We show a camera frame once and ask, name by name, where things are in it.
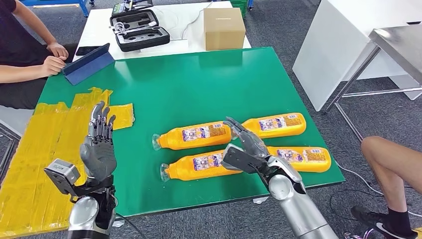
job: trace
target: blue tablet case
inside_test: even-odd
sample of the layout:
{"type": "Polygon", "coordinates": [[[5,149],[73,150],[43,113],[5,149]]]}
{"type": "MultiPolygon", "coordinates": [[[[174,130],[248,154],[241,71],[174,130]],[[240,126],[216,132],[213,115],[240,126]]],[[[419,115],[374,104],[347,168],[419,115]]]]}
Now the blue tablet case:
{"type": "Polygon", "coordinates": [[[114,62],[108,52],[110,43],[88,53],[84,57],[72,62],[63,68],[63,75],[72,85],[77,85],[95,72],[114,62]]]}

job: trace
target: green crate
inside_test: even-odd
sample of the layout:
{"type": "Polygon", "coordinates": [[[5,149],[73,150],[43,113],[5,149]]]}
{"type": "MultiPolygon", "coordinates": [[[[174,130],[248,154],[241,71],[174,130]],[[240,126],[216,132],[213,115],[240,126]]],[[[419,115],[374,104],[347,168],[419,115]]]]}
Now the green crate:
{"type": "Polygon", "coordinates": [[[248,1],[230,1],[233,7],[240,8],[240,12],[242,13],[242,17],[245,18],[246,10],[248,9],[248,1]]]}

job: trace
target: robotic arm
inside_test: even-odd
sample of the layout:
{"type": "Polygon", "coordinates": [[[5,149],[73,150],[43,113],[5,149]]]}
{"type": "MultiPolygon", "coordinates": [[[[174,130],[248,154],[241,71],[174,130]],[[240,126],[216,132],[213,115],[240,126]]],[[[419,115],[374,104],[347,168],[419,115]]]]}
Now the robotic arm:
{"type": "Polygon", "coordinates": [[[311,198],[300,174],[283,158],[270,155],[264,142],[239,122],[227,117],[243,149],[229,144],[222,165],[231,170],[258,173],[271,196],[284,212],[293,234],[299,239],[338,239],[311,198]]]}
{"type": "Polygon", "coordinates": [[[77,168],[61,159],[54,160],[44,169],[48,177],[63,194],[70,194],[75,205],[70,212],[68,239],[107,239],[115,219],[112,173],[116,169],[116,158],[112,139],[115,116],[105,103],[94,106],[89,122],[88,135],[80,147],[80,156],[88,178],[85,184],[75,186],[80,177],[77,168]]]}

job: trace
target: human hand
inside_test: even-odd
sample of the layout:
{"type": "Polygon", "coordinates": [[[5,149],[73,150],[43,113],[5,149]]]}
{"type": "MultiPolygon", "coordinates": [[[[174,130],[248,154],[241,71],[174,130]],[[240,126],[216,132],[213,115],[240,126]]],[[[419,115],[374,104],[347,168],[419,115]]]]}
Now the human hand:
{"type": "Polygon", "coordinates": [[[47,56],[44,60],[44,64],[40,66],[41,77],[54,76],[60,73],[62,68],[66,65],[64,60],[66,60],[64,56],[47,56]]]}
{"type": "Polygon", "coordinates": [[[69,57],[69,53],[64,48],[64,46],[60,45],[57,42],[53,42],[47,45],[47,50],[49,50],[55,57],[63,56],[66,60],[69,57]]]}

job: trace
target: orange bottle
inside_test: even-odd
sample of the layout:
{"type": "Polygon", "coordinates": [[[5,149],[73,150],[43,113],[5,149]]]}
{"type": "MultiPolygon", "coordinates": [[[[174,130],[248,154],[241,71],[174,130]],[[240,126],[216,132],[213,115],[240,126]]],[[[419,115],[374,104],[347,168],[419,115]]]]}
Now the orange bottle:
{"type": "Polygon", "coordinates": [[[278,155],[299,172],[325,172],[331,166],[331,157],[321,147],[267,147],[272,155],[278,155]]]}
{"type": "Polygon", "coordinates": [[[202,153],[193,156],[185,156],[177,162],[169,165],[161,164],[161,179],[166,182],[169,179],[183,181],[223,176],[242,171],[228,170],[221,165],[224,150],[202,153]]]}
{"type": "Polygon", "coordinates": [[[230,127],[223,124],[223,121],[174,128],[168,133],[152,136],[152,145],[155,150],[195,148],[224,144],[230,141],[230,127]]]}
{"type": "Polygon", "coordinates": [[[260,138],[298,135],[306,129],[306,121],[301,113],[248,119],[242,125],[260,138]]]}

